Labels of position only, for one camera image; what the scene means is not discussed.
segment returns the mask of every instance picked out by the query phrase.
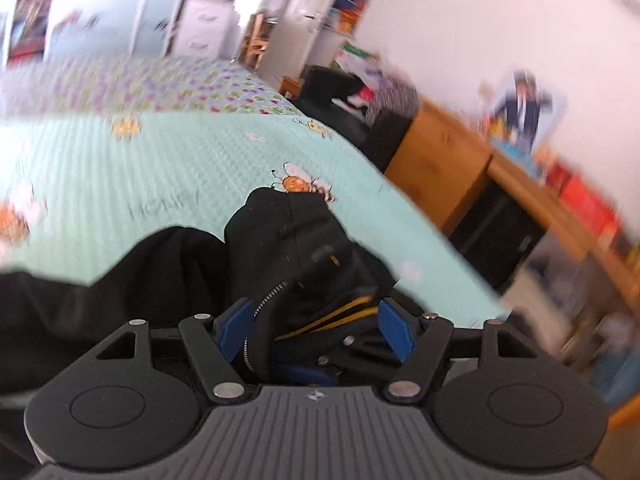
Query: red object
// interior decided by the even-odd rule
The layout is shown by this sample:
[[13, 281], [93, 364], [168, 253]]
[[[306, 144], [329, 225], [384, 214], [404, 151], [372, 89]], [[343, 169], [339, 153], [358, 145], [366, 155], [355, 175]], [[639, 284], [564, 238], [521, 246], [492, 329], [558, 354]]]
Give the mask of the red object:
[[571, 180], [572, 172], [560, 162], [555, 162], [546, 174], [545, 184], [558, 193], [562, 193], [564, 186]]
[[620, 220], [611, 205], [590, 189], [579, 176], [572, 176], [560, 194], [567, 206], [595, 235], [606, 228], [608, 233], [620, 228]]
[[363, 86], [362, 90], [358, 93], [359, 97], [363, 98], [365, 101], [373, 101], [373, 90], [368, 86]]
[[44, 52], [44, 38], [21, 40], [9, 52], [8, 64], [18, 65], [32, 60], [42, 60]]

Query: striped cloth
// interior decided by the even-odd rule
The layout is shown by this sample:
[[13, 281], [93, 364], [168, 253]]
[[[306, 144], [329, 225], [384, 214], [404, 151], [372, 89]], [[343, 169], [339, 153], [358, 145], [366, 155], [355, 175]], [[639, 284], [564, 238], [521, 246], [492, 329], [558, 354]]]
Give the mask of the striped cloth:
[[373, 127], [382, 110], [391, 110], [402, 117], [412, 118], [419, 107], [418, 92], [413, 86], [385, 78], [367, 109], [364, 121], [369, 128]]

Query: yellow stripe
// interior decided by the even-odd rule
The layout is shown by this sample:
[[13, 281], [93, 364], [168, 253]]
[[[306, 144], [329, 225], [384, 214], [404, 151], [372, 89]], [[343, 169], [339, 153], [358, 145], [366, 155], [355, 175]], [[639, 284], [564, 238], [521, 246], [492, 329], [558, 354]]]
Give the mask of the yellow stripe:
[[312, 333], [322, 332], [322, 330], [329, 330], [330, 328], [346, 325], [351, 321], [356, 321], [357, 319], [362, 319], [363, 317], [375, 316], [377, 313], [378, 313], [378, 308], [376, 306], [365, 308], [364, 310], [356, 312], [355, 314], [351, 314], [350, 316], [343, 317], [342, 319], [339, 319], [338, 321], [334, 321], [333, 323], [330, 323], [326, 326], [321, 326], [320, 328], [316, 328], [315, 330], [313, 330]]
[[371, 300], [373, 300], [372, 296], [361, 296], [359, 298], [356, 298], [355, 300], [350, 301], [349, 303], [347, 303], [345, 306], [342, 306], [342, 307], [338, 308], [337, 310], [334, 310], [333, 312], [327, 314], [326, 316], [321, 317], [318, 320], [315, 320], [313, 323], [309, 323], [308, 325], [305, 325], [302, 328], [294, 330], [293, 332], [289, 332], [288, 334], [281, 335], [281, 336], [277, 337], [276, 341], [281, 341], [283, 339], [289, 339], [290, 337], [295, 337], [297, 335], [300, 335], [300, 334], [303, 334], [305, 332], [308, 332], [312, 328], [324, 323], [325, 321], [328, 321], [332, 317], [339, 316], [341, 313], [349, 310], [350, 308], [353, 308], [354, 306], [358, 306], [358, 305], [361, 305], [363, 303], [369, 303], [369, 301], [371, 301]]

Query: black chair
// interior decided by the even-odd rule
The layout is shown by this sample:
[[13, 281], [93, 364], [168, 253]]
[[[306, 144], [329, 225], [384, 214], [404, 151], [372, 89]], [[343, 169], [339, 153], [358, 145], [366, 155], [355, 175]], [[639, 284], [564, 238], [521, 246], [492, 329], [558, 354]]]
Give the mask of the black chair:
[[382, 173], [396, 154], [413, 118], [382, 110], [369, 128], [364, 122], [331, 102], [356, 94], [363, 87], [354, 75], [324, 66], [312, 66], [294, 104], [303, 114], [326, 124], [356, 146]]

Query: white cabinet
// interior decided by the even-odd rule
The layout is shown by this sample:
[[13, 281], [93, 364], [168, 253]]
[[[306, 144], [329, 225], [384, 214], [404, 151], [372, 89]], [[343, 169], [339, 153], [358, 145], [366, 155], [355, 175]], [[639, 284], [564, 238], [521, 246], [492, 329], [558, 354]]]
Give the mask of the white cabinet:
[[173, 56], [217, 58], [232, 11], [233, 4], [228, 0], [188, 0], [180, 19]]

